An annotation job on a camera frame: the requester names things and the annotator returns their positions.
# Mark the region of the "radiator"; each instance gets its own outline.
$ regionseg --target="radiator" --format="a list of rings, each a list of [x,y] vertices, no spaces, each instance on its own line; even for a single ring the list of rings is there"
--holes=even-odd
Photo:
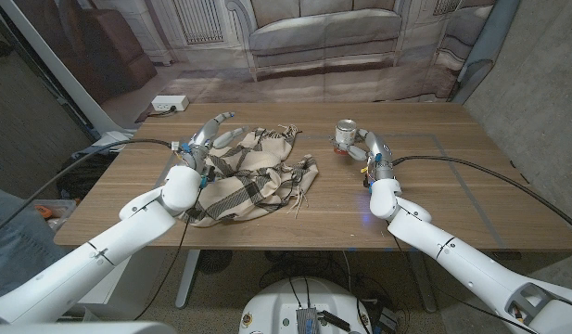
[[[190,45],[223,42],[222,25],[214,0],[174,0]]]

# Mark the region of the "printed backdrop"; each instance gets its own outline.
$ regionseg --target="printed backdrop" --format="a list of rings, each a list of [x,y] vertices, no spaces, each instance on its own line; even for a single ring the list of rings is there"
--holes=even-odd
[[[445,101],[494,0],[16,0],[93,98]]]

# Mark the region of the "couch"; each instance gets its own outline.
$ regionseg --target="couch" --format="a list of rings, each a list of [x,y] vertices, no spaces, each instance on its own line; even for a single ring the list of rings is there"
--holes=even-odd
[[[402,0],[225,0],[250,73],[383,63],[399,55]]]
[[[156,68],[116,10],[82,9],[76,0],[15,0],[53,52],[102,103],[142,87]]]

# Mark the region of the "table leg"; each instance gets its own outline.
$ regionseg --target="table leg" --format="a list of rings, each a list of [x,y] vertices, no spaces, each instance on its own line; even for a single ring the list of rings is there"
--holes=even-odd
[[[176,302],[174,302],[174,305],[180,309],[186,307],[186,301],[189,297],[191,286],[193,285],[193,278],[195,276],[195,270],[197,269],[197,262],[199,260],[200,253],[201,250],[189,250],[186,255],[181,285],[179,286],[178,293],[176,294]]]
[[[409,259],[412,265],[413,276],[419,289],[419,295],[422,298],[422,306],[424,306],[426,312],[435,313],[438,307],[436,306],[436,298],[430,285],[424,254],[421,251],[410,251]]]

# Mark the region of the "cloth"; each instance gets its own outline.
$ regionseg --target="cloth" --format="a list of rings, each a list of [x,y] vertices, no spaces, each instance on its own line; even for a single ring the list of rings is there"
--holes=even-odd
[[[284,164],[297,132],[294,125],[283,133],[257,128],[235,148],[212,149],[206,163],[215,167],[216,181],[203,188],[183,219],[205,227],[261,217],[286,206],[293,197],[301,205],[319,171],[311,155],[293,166]]]
[[[0,189],[0,223],[23,201]],[[65,256],[54,236],[32,205],[0,230],[0,297]]]

